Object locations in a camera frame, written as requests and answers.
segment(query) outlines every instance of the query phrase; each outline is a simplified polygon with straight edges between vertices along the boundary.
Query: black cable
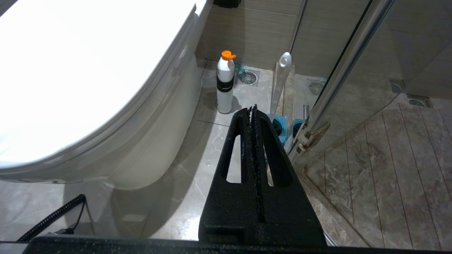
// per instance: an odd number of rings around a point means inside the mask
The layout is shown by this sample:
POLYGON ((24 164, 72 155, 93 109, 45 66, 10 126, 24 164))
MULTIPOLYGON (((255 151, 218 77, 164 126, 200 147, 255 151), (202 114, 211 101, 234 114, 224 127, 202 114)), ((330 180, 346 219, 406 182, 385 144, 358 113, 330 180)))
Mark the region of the black cable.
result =
POLYGON ((79 219, 77 220, 77 224, 81 218, 81 214, 83 212, 83 208, 85 207, 86 203, 86 196, 83 194, 78 195, 76 198, 72 199, 68 203, 66 203, 64 206, 60 207, 58 210, 51 213, 49 216, 44 218, 42 221, 40 221, 38 224, 36 224, 32 229, 30 229, 27 233, 25 233, 23 236, 21 236, 17 241, 18 242, 28 242, 33 237, 37 236, 39 233, 41 233, 44 229, 49 227, 53 222, 61 218, 61 216, 65 215, 67 212, 75 208, 76 206, 83 203, 82 210, 80 211, 79 219))

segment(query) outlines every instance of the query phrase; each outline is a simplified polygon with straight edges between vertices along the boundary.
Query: cleaning bottle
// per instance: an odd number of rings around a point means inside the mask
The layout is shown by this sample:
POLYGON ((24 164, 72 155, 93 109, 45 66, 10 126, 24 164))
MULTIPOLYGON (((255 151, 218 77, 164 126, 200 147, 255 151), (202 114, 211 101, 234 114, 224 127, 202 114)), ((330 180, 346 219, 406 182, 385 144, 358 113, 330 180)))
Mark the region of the cleaning bottle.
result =
POLYGON ((217 64, 217 109, 220 113, 229 113, 232 109, 232 87, 234 86, 234 59, 229 50, 221 52, 217 64))

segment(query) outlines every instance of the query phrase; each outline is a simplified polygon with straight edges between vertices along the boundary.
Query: toilet seat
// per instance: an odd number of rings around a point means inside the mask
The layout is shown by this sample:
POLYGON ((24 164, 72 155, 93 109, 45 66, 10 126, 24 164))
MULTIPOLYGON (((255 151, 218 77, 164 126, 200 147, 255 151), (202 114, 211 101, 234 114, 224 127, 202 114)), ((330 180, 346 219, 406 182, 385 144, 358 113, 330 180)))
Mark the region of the toilet seat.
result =
MULTIPOLYGON (((65 163, 106 156, 139 131, 140 124, 130 121, 145 103, 151 110, 146 117, 162 112, 175 73, 194 51, 187 43, 194 3, 128 4, 19 0, 0 17, 0 114, 6 116, 0 124, 1 179, 42 181, 42 174, 65 163), (56 114, 40 114, 52 109, 56 114)), ((92 175, 105 174, 99 169, 92 175)))

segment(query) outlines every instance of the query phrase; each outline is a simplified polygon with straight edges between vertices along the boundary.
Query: shower floor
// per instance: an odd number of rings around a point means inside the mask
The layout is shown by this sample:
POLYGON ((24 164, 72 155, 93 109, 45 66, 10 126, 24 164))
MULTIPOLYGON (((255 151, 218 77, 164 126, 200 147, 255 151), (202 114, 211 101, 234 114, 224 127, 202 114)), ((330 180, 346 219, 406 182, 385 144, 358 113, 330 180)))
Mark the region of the shower floor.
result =
POLYGON ((339 214, 360 238, 332 235, 338 245, 452 250, 452 107, 432 104, 401 94, 297 171, 329 207, 322 226, 339 214))

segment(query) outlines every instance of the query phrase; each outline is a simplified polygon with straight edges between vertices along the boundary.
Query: black label band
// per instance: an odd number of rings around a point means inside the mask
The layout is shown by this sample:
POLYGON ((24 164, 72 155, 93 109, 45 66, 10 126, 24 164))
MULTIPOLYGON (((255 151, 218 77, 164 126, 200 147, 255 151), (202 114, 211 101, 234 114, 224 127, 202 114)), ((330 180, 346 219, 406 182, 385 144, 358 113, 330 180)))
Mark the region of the black label band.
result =
POLYGON ((229 82, 221 82, 217 76, 217 89, 220 92, 227 93, 232 90, 233 86, 234 86, 234 77, 232 77, 232 80, 229 82))

